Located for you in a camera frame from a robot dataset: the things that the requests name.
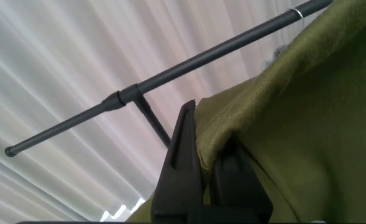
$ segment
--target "green curtain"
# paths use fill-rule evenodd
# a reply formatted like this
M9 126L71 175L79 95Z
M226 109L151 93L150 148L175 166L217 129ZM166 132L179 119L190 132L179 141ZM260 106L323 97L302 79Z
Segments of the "green curtain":
M195 111L205 177L234 133L271 222L366 222L366 1L334 0L257 78ZM151 199L128 222L150 222Z

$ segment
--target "curtain rod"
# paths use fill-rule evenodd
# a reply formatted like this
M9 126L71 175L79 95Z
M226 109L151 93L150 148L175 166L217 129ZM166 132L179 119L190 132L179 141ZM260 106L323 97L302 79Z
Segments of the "curtain rod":
M100 104L45 131L42 131L41 133L38 133L35 136L20 142L19 144L7 147L5 149L5 153L9 157L13 157L18 153L41 143L42 141L48 140L53 136L56 136L84 121L87 121L88 119L91 119L106 111L122 108L127 103L132 101L140 108L140 111L145 115L163 143L168 146L170 138L166 134L157 117L154 115L148 102L145 100L143 96L144 93L160 87L165 83L168 83L192 70L202 67L209 62L240 49L243 46L255 42L256 40L259 40L268 34L278 31L302 19L303 17L325 8L331 2L332 0L310 0L304 4L301 4L294 9L286 11L283 14L254 27L253 29L245 31L147 80L131 85L121 91L116 91L115 93L109 95Z

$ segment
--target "olive green fabric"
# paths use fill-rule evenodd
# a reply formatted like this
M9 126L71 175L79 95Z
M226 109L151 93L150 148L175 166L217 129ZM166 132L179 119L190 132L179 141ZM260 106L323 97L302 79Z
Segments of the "olive green fabric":
M195 111L204 176L231 134L274 205L271 222L366 222L366 1L334 0L257 78ZM128 222L149 222L151 200Z

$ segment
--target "black curtain rod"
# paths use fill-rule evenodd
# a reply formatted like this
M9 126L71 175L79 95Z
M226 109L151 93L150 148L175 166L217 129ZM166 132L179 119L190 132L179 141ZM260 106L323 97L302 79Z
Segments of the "black curtain rod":
M332 0L310 0L300 6L296 7L303 17L306 17L314 12L317 12L328 6ZM143 97L147 93L165 83L168 83L192 70L195 70L209 62L214 61L228 53L231 53L245 45L248 45L268 34L278 31L301 19L300 14L295 10L289 10L285 13L267 21L259 26L254 27L242 34L239 34L217 46L212 47L178 65L175 65L164 72L159 73L145 81L129 86L121 91L117 91L103 100L100 104L57 124L41 133L28 138L15 146L9 146L5 149L5 153L9 157L13 157L18 153L45 141L53 136L66 131L77 124L80 124L88 119L91 119L105 111L112 111L122 108L127 103L132 101L140 108L154 130L160 136L162 141L168 146L170 138L167 136L162 125L159 123L157 117L150 109L148 103Z

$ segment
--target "curtain ring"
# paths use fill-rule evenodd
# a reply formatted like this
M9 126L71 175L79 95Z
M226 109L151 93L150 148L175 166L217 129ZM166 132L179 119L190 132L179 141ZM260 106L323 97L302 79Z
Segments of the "curtain ring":
M291 10L293 10L293 11L297 12L297 14L299 14L300 20L303 23L303 26L301 27L301 30L303 30L304 27L305 27L305 24L304 24L304 16L302 15L302 13L297 8L291 8Z

